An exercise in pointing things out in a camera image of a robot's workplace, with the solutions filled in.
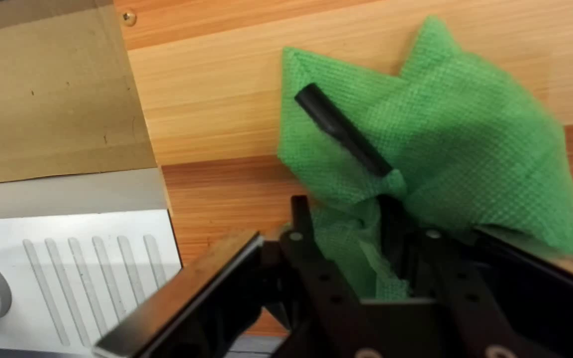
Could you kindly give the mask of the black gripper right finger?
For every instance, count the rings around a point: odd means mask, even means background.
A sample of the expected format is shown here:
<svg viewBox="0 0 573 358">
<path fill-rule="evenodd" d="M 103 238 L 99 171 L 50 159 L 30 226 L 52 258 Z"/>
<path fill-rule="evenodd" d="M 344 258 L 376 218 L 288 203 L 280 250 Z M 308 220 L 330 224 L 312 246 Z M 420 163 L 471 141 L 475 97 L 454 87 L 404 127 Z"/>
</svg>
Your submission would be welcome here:
<svg viewBox="0 0 573 358">
<path fill-rule="evenodd" d="M 573 358 L 573 272 L 513 244 L 495 224 L 462 236 L 376 199 L 380 244 L 412 298 L 448 312 L 467 358 Z"/>
</svg>

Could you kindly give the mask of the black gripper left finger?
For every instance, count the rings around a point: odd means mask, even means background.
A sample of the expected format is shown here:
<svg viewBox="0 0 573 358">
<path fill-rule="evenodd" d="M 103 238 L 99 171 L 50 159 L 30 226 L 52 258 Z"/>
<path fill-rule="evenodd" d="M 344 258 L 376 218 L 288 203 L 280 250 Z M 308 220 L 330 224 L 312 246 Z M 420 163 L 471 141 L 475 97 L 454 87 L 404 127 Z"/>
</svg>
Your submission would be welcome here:
<svg viewBox="0 0 573 358">
<path fill-rule="evenodd" d="M 288 336 L 278 348 L 280 358 L 354 358 L 362 336 L 350 334 L 360 320 L 354 296 L 338 266 L 314 242 L 310 205 L 304 195 L 290 199 L 290 226 L 278 246 L 286 260 L 284 310 Z"/>
</svg>

